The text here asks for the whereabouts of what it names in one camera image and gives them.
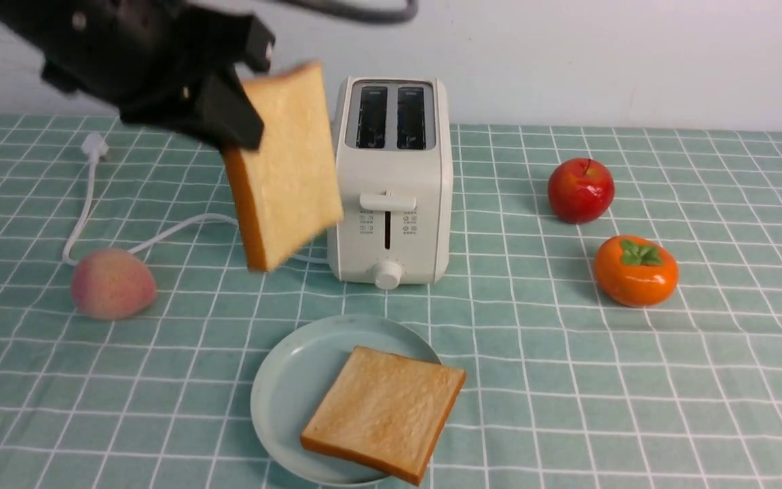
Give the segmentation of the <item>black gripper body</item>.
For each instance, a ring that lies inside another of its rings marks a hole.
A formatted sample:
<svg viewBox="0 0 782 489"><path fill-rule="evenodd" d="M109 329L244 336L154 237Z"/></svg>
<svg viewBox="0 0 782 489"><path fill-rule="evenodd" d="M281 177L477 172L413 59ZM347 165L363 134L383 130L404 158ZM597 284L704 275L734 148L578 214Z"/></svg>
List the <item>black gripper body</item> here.
<svg viewBox="0 0 782 489"><path fill-rule="evenodd" d="M154 126L181 126L182 87L242 62L240 18L189 1L0 1L0 24L43 53L48 84Z"/></svg>

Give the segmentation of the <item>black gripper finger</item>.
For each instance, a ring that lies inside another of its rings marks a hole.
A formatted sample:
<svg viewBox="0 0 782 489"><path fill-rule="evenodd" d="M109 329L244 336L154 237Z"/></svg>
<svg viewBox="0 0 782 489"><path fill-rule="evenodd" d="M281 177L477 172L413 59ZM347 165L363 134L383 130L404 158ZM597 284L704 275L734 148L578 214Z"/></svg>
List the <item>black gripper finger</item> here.
<svg viewBox="0 0 782 489"><path fill-rule="evenodd" d="M253 73L267 73L272 64L276 36L260 18L240 18L241 60Z"/></svg>
<svg viewBox="0 0 782 489"><path fill-rule="evenodd" d="M265 125L235 71L215 71L181 89L181 133L215 149L257 151Z"/></svg>

